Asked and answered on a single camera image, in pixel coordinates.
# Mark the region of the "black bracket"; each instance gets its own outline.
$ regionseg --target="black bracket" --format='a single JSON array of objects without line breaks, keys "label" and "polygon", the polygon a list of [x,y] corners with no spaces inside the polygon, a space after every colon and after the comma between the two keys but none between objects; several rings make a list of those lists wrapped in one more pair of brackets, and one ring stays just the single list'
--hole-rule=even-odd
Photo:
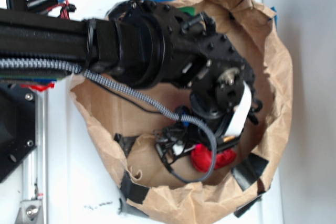
[{"label": "black bracket", "polygon": [[36,94],[0,84],[0,182],[36,147]]}]

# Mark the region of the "red object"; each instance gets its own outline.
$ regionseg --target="red object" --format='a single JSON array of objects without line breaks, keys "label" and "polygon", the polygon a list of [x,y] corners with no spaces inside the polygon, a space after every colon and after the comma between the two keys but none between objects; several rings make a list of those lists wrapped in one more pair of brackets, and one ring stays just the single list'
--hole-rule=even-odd
[{"label": "red object", "polygon": [[37,91],[45,91],[49,88],[53,89],[55,87],[54,83],[49,83],[48,85],[25,85],[25,84],[21,84],[20,85],[22,88],[30,88],[30,89],[34,89]]},{"label": "red object", "polygon": [[[207,172],[211,164],[212,152],[208,150],[203,144],[197,144],[195,149],[191,151],[191,161],[194,167],[200,172]],[[216,156],[215,169],[222,168],[232,163],[237,154],[232,149],[227,149]]]}]

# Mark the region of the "red cloth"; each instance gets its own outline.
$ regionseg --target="red cloth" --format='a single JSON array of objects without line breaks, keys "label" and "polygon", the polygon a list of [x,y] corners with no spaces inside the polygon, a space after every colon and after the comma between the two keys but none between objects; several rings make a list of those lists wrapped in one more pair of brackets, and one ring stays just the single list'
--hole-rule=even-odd
[{"label": "red cloth", "polygon": [[[207,172],[211,164],[211,151],[203,144],[197,144],[195,149],[191,151],[191,161],[194,167],[200,172]],[[237,154],[232,149],[227,149],[222,153],[218,153],[216,157],[215,169],[222,168],[232,163]]]}]

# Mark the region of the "brown paper bag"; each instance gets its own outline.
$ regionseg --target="brown paper bag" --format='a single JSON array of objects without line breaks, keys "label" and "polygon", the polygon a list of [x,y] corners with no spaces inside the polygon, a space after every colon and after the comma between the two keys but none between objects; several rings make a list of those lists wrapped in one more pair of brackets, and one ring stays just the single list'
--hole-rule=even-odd
[{"label": "brown paper bag", "polygon": [[[287,144],[292,111],[292,62],[279,40],[273,17],[275,13],[255,0],[175,0],[176,7],[193,6],[216,19],[217,30],[226,33],[238,52],[251,64],[257,97],[264,107],[257,113],[260,123],[248,120],[235,148],[238,156],[231,165],[218,169],[203,183],[184,185],[162,165],[155,149],[154,129],[172,122],[161,115],[147,114],[112,96],[89,81],[75,79],[71,96],[85,118],[92,141],[112,179],[121,186],[125,171],[133,183],[148,187],[144,200],[127,203],[150,218],[166,223],[213,223],[234,212],[270,187]],[[188,105],[188,90],[159,84],[143,91],[174,110]],[[126,159],[116,133],[141,135]],[[258,181],[243,188],[233,176],[233,167],[256,154],[268,161]],[[184,157],[175,164],[177,173],[187,178],[200,177]]]}]

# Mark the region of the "metal bracket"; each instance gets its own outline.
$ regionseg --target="metal bracket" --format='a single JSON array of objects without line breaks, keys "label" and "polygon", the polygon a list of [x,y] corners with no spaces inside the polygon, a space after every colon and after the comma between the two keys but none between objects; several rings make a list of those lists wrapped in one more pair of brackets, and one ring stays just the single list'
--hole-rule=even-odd
[{"label": "metal bracket", "polygon": [[43,212],[42,200],[21,201],[15,224],[43,224]]}]

